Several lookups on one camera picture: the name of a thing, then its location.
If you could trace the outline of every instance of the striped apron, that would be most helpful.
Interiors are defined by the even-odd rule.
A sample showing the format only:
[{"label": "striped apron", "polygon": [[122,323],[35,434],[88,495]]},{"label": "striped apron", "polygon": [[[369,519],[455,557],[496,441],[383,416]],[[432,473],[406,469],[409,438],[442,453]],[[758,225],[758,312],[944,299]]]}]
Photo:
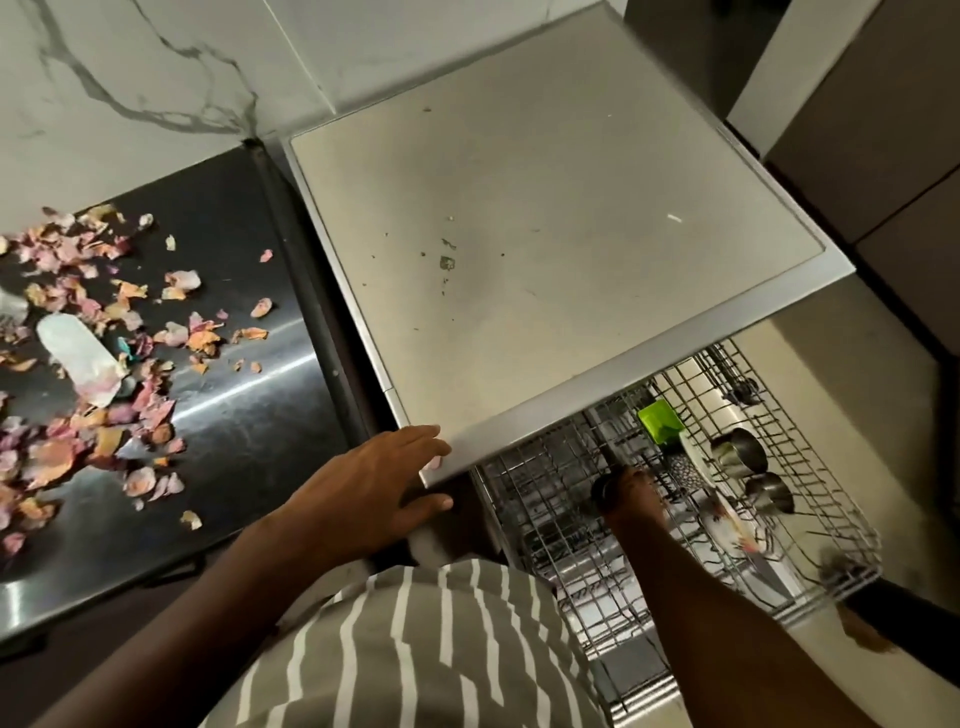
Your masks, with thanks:
[{"label": "striped apron", "polygon": [[264,652],[204,728],[609,726],[550,586],[473,560],[347,587]]}]

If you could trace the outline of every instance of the person's arm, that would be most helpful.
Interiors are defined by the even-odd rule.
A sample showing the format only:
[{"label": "person's arm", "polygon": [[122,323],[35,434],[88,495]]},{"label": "person's arm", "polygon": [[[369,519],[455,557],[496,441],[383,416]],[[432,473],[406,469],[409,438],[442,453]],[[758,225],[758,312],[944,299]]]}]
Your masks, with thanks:
[{"label": "person's arm", "polygon": [[773,618],[669,535],[648,473],[622,474],[603,510],[696,728],[876,728]]},{"label": "person's arm", "polygon": [[330,460],[35,728],[200,723],[304,589],[453,504],[436,494],[400,507],[417,472],[450,452],[439,433],[404,427]]}]

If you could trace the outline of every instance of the green sponge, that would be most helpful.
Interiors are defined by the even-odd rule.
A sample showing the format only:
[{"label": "green sponge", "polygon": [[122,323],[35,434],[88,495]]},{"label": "green sponge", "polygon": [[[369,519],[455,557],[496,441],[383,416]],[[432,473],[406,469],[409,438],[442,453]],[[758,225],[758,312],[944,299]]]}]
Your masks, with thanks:
[{"label": "green sponge", "polygon": [[657,445],[665,445],[680,437],[686,427],[666,400],[657,400],[636,412]]}]

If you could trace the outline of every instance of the right hand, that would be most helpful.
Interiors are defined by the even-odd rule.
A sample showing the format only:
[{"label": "right hand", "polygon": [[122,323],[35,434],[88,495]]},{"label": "right hand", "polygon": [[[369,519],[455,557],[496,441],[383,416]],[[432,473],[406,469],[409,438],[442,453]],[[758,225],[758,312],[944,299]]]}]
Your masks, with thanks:
[{"label": "right hand", "polygon": [[613,484],[612,492],[614,498],[603,517],[614,534],[636,526],[638,519],[666,528],[666,511],[649,471],[627,468]]}]

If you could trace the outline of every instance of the dishwasher door edge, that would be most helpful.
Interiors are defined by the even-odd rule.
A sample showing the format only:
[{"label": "dishwasher door edge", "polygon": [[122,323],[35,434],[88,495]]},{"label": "dishwasher door edge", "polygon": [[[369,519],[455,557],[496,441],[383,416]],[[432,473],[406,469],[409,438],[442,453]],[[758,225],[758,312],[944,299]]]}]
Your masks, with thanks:
[{"label": "dishwasher door edge", "polygon": [[852,273],[853,264],[825,238],[822,254],[450,438],[453,452],[422,474],[424,483],[440,483]]}]

